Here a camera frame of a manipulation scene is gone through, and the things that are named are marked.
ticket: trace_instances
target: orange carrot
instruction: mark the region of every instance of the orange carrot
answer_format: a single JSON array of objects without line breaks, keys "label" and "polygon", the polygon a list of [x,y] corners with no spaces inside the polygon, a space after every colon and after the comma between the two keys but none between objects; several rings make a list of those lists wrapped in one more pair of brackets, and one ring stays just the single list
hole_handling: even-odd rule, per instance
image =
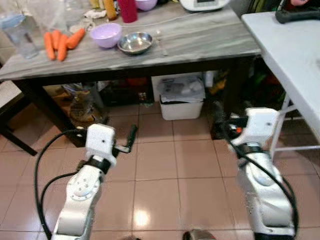
[{"label": "orange carrot", "polygon": [[48,58],[50,60],[55,60],[56,55],[55,55],[55,51],[53,49],[52,36],[51,36],[50,32],[46,32],[44,34],[44,46],[45,46],[45,51],[46,51],[46,55],[48,56]]},{"label": "orange carrot", "polygon": [[59,47],[58,47],[58,60],[62,62],[67,57],[67,42],[68,36],[65,34],[62,34],[59,41]]},{"label": "orange carrot", "polygon": [[58,50],[60,37],[61,37],[61,32],[59,30],[54,30],[52,32],[52,42],[53,42],[54,50]]},{"label": "orange carrot", "polygon": [[84,37],[86,31],[84,28],[80,28],[75,34],[73,34],[71,37],[68,38],[68,41],[66,41],[66,46],[68,49],[74,49],[81,39]]}]

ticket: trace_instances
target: white appliance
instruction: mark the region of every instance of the white appliance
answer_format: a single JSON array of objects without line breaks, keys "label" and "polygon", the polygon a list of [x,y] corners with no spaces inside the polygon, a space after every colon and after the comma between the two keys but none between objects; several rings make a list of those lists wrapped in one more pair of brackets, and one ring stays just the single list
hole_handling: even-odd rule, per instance
[{"label": "white appliance", "polygon": [[180,0],[181,5],[189,11],[209,11],[221,9],[231,0]]}]

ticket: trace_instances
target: purple container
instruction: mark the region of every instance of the purple container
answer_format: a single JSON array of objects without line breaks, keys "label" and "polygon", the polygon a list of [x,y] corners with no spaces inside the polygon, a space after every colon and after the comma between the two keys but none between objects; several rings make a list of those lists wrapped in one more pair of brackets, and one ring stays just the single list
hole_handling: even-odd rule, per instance
[{"label": "purple container", "polygon": [[121,38],[122,28],[117,23],[106,23],[91,30],[90,37],[102,48],[113,48]]},{"label": "purple container", "polygon": [[135,0],[136,7],[143,11],[149,11],[153,9],[158,0]]}]

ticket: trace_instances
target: black table leg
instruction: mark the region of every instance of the black table leg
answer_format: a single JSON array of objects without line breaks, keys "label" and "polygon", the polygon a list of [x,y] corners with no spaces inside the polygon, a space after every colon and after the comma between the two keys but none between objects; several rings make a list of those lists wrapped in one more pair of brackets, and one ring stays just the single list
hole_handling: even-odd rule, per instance
[{"label": "black table leg", "polygon": [[0,127],[0,134],[2,136],[4,136],[6,139],[8,139],[10,142],[13,142],[15,145],[17,145],[18,147],[22,148],[23,150],[25,150],[27,153],[29,153],[32,156],[37,155],[37,152],[31,148],[30,146],[28,146],[27,144],[25,144],[23,141],[21,141],[19,138],[17,138],[10,130],[8,127],[4,126],[4,127]]},{"label": "black table leg", "polygon": [[[52,97],[47,94],[41,85],[35,84],[34,81],[28,81],[26,79],[23,81],[14,81],[14,84],[50,119],[54,125],[57,126],[57,128],[60,129],[61,132],[75,129],[75,126],[72,124],[70,119],[52,99]],[[66,136],[76,147],[85,146],[86,140],[83,137],[78,137],[74,133],[69,133]]]},{"label": "black table leg", "polygon": [[[223,110],[225,118],[228,119],[232,112],[239,113],[240,93],[243,90],[244,83],[248,79],[249,70],[254,62],[254,57],[240,57],[234,60],[230,68],[229,75],[224,87]],[[215,124],[211,126],[211,138],[219,139],[215,134]]]}]

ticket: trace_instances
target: black handle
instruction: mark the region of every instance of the black handle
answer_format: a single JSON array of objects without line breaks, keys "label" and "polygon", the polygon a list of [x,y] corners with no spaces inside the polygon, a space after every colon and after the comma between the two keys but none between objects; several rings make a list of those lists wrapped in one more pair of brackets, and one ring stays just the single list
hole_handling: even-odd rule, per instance
[{"label": "black handle", "polygon": [[131,125],[131,131],[128,135],[126,145],[125,145],[127,148],[130,149],[129,153],[131,152],[132,145],[135,143],[137,131],[138,131],[137,125]]},{"label": "black handle", "polygon": [[286,10],[279,10],[275,12],[275,18],[279,23],[285,24],[293,21],[300,20],[320,20],[320,11],[312,10],[312,11],[298,11],[298,12],[289,12]]}]

